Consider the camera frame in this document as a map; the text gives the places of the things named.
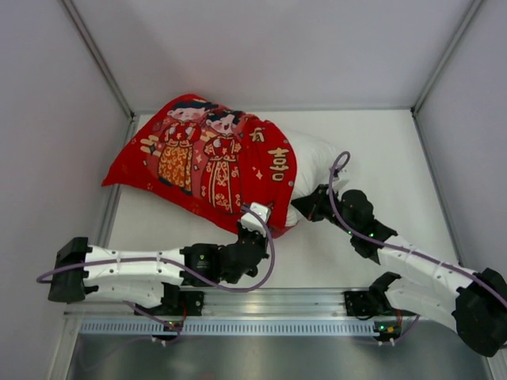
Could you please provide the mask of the white pillow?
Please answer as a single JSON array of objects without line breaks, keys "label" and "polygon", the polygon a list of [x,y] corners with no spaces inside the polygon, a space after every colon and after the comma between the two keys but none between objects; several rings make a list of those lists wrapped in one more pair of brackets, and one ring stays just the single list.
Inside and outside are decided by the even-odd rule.
[{"label": "white pillow", "polygon": [[318,137],[285,129],[282,131],[292,148],[288,159],[288,175],[282,181],[281,189],[285,217],[284,227],[295,226],[303,217],[291,201],[309,196],[320,184],[328,184],[330,169],[342,149]]}]

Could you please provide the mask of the red printed pillowcase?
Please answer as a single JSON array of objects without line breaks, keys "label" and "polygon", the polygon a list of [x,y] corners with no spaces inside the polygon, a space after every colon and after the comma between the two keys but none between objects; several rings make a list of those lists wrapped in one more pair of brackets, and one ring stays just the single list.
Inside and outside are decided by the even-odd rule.
[{"label": "red printed pillowcase", "polygon": [[296,170],[288,137],[274,123],[186,94],[136,133],[102,184],[154,193],[230,232],[242,207],[259,203],[278,238],[293,225]]}]

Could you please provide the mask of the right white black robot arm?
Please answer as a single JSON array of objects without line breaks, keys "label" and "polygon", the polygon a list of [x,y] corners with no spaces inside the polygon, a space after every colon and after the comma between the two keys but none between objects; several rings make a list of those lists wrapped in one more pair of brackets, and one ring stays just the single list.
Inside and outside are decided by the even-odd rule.
[{"label": "right white black robot arm", "polygon": [[403,310],[431,319],[485,357],[506,347],[506,281],[499,272],[477,272],[419,251],[374,216],[360,190],[338,195],[321,184],[292,206],[312,222],[326,220],[347,232],[361,257],[387,270],[369,287],[370,299],[381,311]]}]

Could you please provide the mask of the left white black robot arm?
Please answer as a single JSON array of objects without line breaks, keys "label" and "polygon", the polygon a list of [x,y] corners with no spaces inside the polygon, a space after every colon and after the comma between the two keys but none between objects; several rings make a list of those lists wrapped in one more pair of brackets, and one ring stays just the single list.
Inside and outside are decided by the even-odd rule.
[{"label": "left white black robot arm", "polygon": [[228,287],[254,277],[268,259],[270,234],[263,227],[238,226],[228,245],[196,243],[153,252],[120,251],[74,237],[56,254],[55,267],[39,278],[48,300],[58,303],[100,298],[131,302],[145,309],[177,308],[183,287]]}]

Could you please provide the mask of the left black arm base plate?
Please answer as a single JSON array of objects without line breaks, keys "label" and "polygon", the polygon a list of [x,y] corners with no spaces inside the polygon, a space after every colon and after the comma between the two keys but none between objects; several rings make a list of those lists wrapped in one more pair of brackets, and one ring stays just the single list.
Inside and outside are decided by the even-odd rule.
[{"label": "left black arm base plate", "polygon": [[200,317],[204,306],[202,291],[175,291],[151,308],[135,304],[137,308],[156,317]]}]

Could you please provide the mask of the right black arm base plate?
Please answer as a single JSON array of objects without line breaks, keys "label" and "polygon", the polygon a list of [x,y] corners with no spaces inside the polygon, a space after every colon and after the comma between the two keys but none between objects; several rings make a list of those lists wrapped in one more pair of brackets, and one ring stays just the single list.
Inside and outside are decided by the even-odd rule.
[{"label": "right black arm base plate", "polygon": [[344,292],[346,314],[349,317],[367,320],[373,317],[412,317],[414,313],[396,309],[390,306],[383,298],[376,298],[370,291],[345,291]]}]

